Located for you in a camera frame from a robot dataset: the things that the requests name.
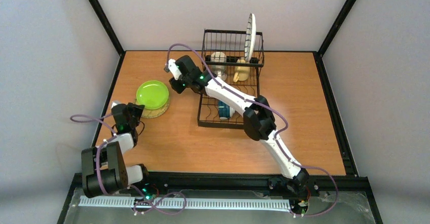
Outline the white mug coral pattern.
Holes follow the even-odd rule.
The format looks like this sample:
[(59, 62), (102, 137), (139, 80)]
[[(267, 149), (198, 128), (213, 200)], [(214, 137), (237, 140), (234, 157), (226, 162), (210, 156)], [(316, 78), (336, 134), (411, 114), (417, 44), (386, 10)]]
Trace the white mug coral pattern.
[(213, 52), (210, 56), (210, 62), (216, 63), (211, 65), (211, 69), (222, 81), (225, 81), (227, 79), (227, 67), (225, 65), (222, 65), (222, 63), (225, 63), (226, 60), (227, 56), (223, 52)]

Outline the yellow mug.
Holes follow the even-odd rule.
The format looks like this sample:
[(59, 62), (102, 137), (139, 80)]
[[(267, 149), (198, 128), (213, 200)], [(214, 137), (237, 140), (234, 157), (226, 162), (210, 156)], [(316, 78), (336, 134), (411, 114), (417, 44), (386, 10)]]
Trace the yellow mug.
[(233, 82), (243, 82), (248, 80), (250, 75), (250, 67), (249, 66), (235, 66), (234, 68), (234, 76)]

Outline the white bowl dark outside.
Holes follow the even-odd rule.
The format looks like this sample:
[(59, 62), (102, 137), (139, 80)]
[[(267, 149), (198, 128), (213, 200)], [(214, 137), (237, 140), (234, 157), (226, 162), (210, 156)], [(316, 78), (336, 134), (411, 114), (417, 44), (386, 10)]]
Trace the white bowl dark outside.
[(222, 101), (218, 101), (218, 112), (220, 120), (229, 120), (235, 113), (235, 110)]

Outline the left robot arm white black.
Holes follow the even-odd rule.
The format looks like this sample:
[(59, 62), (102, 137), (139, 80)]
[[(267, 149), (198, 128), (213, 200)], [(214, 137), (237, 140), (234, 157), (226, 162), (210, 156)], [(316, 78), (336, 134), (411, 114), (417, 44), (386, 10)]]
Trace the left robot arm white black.
[(149, 173), (144, 164), (127, 167), (124, 153), (137, 146), (144, 112), (143, 105), (114, 102), (111, 113), (101, 118), (85, 115), (87, 122), (99, 122), (111, 132), (101, 145), (82, 150), (82, 188), (88, 198), (112, 195), (132, 184), (148, 181)]

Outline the green plate woven rim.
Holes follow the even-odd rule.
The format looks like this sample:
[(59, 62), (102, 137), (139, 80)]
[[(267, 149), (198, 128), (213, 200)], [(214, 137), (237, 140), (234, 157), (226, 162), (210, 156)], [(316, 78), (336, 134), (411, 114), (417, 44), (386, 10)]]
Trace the green plate woven rim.
[(136, 104), (144, 105), (150, 110), (160, 109), (169, 100), (167, 86), (158, 80), (142, 83), (136, 91)]

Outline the black wire dish rack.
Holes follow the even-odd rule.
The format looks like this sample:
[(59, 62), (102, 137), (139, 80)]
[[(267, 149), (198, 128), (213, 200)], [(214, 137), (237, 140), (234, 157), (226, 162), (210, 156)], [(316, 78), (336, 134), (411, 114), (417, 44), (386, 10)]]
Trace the black wire dish rack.
[[(227, 67), (227, 79), (224, 82), (240, 92), (257, 97), (260, 95), (259, 76), (265, 61), (263, 33), (260, 31), (256, 32), (254, 52), (247, 65), (250, 67), (248, 80), (234, 83), (234, 68), (237, 66), (238, 62), (241, 63), (245, 60), (244, 44), (245, 31), (205, 29), (201, 55), (205, 58), (206, 63), (211, 69), (211, 65), (216, 64), (210, 62), (211, 54), (213, 52), (225, 53), (227, 60), (225, 63), (222, 63), (222, 65)], [(206, 95), (201, 95), (197, 114), (197, 125), (210, 128), (242, 129), (243, 118), (239, 113), (235, 112), (229, 120), (220, 120), (218, 100)]]

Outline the woven bamboo tray green rim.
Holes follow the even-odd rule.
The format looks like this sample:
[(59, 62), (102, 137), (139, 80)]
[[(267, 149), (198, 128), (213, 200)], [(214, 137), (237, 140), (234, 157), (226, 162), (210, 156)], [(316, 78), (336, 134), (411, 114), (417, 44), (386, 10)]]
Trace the woven bamboo tray green rim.
[(164, 114), (169, 105), (170, 105), (170, 98), (167, 97), (166, 99), (161, 98), (154, 98), (149, 99), (143, 103), (144, 110), (142, 113), (142, 117), (145, 119), (152, 119), (161, 116)]

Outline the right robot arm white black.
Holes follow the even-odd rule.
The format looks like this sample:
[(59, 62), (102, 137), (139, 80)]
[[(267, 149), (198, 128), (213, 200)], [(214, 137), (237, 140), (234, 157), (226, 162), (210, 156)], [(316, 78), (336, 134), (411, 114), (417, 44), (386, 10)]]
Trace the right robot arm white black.
[(306, 189), (308, 171), (294, 158), (281, 139), (275, 123), (275, 114), (264, 96), (245, 94), (218, 78), (209, 69), (201, 71), (190, 56), (168, 59), (164, 70), (172, 74), (169, 80), (173, 90), (181, 94), (186, 88), (215, 98), (243, 118), (245, 134), (259, 141), (277, 162), (280, 172), (287, 179), (290, 189), (296, 193)]

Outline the white blue striped plate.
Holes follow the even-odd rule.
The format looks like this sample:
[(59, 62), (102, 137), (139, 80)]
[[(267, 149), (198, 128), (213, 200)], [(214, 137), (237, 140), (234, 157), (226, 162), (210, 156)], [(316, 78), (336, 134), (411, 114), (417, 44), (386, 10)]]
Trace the white blue striped plate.
[(256, 41), (256, 18), (253, 13), (250, 13), (245, 32), (244, 58), (246, 62), (250, 62), (255, 48)]

